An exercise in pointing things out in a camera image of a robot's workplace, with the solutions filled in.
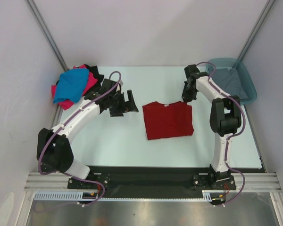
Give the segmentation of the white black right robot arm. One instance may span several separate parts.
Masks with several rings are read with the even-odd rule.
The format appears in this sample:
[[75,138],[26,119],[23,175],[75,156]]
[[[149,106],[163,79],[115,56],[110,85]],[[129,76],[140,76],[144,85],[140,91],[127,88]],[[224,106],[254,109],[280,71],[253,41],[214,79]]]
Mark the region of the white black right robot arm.
[[221,190],[230,180],[228,154],[232,145],[231,138],[241,126],[241,105],[238,96],[231,96],[213,82],[207,72],[200,72],[197,65],[184,68],[186,81],[182,100],[189,103],[202,93],[211,103],[209,124],[215,134],[215,148],[212,163],[206,177],[193,177],[195,188],[204,187]]

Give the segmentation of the red t shirt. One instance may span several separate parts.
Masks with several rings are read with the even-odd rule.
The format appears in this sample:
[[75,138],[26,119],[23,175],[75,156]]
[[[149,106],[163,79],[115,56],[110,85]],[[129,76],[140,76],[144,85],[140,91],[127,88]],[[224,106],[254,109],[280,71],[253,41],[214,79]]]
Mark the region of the red t shirt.
[[142,107],[148,140],[191,136],[192,106],[178,101],[170,104],[152,102]]

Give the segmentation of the blue t shirt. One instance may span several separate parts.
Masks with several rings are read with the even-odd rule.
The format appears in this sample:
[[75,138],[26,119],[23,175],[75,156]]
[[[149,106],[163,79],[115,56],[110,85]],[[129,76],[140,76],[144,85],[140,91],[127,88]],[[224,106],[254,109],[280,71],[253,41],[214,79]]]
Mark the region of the blue t shirt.
[[59,77],[53,103],[70,100],[77,103],[86,87],[89,70],[86,68],[74,68],[62,73]]

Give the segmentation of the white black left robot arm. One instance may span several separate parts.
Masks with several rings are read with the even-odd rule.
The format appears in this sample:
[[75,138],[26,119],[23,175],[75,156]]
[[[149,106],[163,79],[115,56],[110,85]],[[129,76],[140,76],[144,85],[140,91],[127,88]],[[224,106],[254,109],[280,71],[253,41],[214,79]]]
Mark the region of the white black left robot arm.
[[90,167],[75,159],[71,143],[89,121],[105,110],[111,117],[139,111],[132,91],[127,90],[128,100],[125,100],[121,86],[119,81],[104,79],[99,88],[84,96],[78,108],[62,123],[51,129],[43,128],[38,134],[38,165],[78,178],[84,188],[92,187],[95,177],[90,174]]

